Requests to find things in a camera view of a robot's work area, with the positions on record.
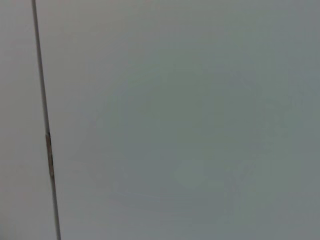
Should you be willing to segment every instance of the white panel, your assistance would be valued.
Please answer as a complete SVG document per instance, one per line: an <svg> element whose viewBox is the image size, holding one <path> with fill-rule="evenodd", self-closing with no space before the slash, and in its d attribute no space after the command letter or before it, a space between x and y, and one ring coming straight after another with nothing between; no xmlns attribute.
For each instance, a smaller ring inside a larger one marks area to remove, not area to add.
<svg viewBox="0 0 320 240"><path fill-rule="evenodd" d="M31 1L0 1L0 239L56 239Z"/></svg>
<svg viewBox="0 0 320 240"><path fill-rule="evenodd" d="M62 238L317 239L319 9L38 1Z"/></svg>

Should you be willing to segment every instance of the panel seam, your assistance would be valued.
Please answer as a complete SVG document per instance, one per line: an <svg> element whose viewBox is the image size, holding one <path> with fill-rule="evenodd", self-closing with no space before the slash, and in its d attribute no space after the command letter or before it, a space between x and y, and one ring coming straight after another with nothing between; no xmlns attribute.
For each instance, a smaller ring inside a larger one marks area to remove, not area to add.
<svg viewBox="0 0 320 240"><path fill-rule="evenodd" d="M36 43L36 57L37 57L37 63L38 63L38 73L39 73L39 80L40 80L42 110L43 110L43 119L44 119L44 128L45 128L45 142L46 142L48 168L49 168L49 176L50 176L51 191L52 191L55 233L56 233L56 239L61 240L56 180L55 180L53 152L52 152L52 143L51 143L50 126L49 126L49 115L48 115L48 106L47 106L47 97L46 97L46 88L45 88L44 69L43 69L41 46L40 46L40 35L39 35L36 0L31 0L31 5L32 5L32 13L33 13L34 35L35 35L35 43Z"/></svg>

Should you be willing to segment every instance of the white door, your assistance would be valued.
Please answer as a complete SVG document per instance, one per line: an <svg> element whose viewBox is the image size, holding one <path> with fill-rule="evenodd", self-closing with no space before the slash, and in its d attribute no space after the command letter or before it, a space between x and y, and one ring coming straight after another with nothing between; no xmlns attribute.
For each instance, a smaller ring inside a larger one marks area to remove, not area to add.
<svg viewBox="0 0 320 240"><path fill-rule="evenodd" d="M57 239L27 0L0 1L0 239Z"/></svg>
<svg viewBox="0 0 320 240"><path fill-rule="evenodd" d="M37 3L62 239L319 237L319 1Z"/></svg>

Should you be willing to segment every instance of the white wall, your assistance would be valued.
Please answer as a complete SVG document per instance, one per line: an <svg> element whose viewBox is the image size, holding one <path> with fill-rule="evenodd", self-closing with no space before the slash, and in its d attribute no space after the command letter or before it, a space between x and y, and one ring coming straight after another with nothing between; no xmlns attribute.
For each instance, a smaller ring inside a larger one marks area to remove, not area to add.
<svg viewBox="0 0 320 240"><path fill-rule="evenodd" d="M319 9L38 1L62 238L317 239Z"/></svg>
<svg viewBox="0 0 320 240"><path fill-rule="evenodd" d="M0 1L0 239L54 240L31 1Z"/></svg>

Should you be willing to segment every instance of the wall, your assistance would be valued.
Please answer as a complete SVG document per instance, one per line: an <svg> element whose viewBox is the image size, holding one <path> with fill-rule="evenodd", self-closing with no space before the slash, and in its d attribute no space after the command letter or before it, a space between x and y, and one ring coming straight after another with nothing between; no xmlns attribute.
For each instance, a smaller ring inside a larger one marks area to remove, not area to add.
<svg viewBox="0 0 320 240"><path fill-rule="evenodd" d="M63 239L317 239L319 1L38 1Z"/></svg>
<svg viewBox="0 0 320 240"><path fill-rule="evenodd" d="M0 239L56 239L31 1L0 1Z"/></svg>

